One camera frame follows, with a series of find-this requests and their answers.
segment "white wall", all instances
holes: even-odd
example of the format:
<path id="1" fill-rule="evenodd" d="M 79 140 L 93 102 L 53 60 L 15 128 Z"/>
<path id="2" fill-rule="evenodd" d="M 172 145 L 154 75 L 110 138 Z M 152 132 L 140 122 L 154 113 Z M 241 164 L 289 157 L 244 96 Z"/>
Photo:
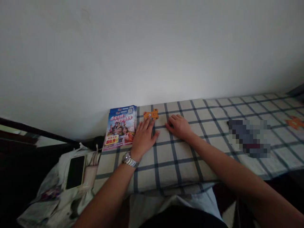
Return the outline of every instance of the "white wall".
<path id="1" fill-rule="evenodd" d="M 303 0 L 6 0 L 0 117 L 71 139 L 107 111 L 286 91 L 303 81 Z"/>

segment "white pants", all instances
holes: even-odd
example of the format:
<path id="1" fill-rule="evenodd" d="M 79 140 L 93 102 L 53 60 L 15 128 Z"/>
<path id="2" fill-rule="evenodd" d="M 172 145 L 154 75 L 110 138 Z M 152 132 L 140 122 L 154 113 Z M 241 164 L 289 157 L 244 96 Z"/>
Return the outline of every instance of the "white pants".
<path id="1" fill-rule="evenodd" d="M 192 207 L 222 220 L 212 188 L 203 193 L 182 196 L 162 197 L 134 194 L 130 196 L 129 228 L 140 227 L 146 220 L 163 212 L 171 205 Z"/>

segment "person's left hand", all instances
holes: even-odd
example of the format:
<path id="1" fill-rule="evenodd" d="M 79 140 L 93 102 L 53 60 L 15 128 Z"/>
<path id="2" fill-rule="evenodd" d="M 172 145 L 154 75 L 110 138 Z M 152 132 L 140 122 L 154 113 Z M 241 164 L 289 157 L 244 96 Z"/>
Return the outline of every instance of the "person's left hand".
<path id="1" fill-rule="evenodd" d="M 154 136 L 151 138 L 155 119 L 153 119 L 151 123 L 150 120 L 151 118 L 149 117 L 139 123 L 133 139 L 133 146 L 130 155 L 131 158 L 137 162 L 140 162 L 143 155 L 154 145 L 157 137 L 159 136 L 159 131 L 156 131 Z"/>

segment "metal watch band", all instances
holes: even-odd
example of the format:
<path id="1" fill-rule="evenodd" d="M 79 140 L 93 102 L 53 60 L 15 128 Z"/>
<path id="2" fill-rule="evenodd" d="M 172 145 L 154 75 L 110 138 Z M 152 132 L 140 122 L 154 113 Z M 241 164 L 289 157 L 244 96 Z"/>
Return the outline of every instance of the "metal watch band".
<path id="1" fill-rule="evenodd" d="M 122 161 L 123 163 L 126 163 L 127 165 L 132 166 L 132 167 L 134 167 L 134 168 L 137 168 L 137 167 L 139 166 L 139 162 L 134 161 L 134 160 L 130 157 L 130 152 L 129 152 L 129 151 L 125 154 L 125 156 L 126 156 L 127 158 L 123 159 L 123 161 Z"/>

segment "hand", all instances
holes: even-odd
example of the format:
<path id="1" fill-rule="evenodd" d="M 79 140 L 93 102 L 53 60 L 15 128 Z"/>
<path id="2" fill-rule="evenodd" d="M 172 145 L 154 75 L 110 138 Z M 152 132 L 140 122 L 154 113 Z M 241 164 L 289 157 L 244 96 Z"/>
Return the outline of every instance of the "hand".
<path id="1" fill-rule="evenodd" d="M 150 120 L 151 118 L 149 117 L 137 126 L 130 152 L 131 158 L 137 162 L 139 162 L 143 155 L 154 145 L 159 136 L 159 131 L 156 131 L 155 135 L 151 138 L 155 119 L 153 119 L 151 123 Z"/>
<path id="2" fill-rule="evenodd" d="M 188 121 L 181 115 L 172 115 L 169 117 L 168 123 L 165 123 L 165 126 L 173 135 L 186 142 L 195 135 Z"/>

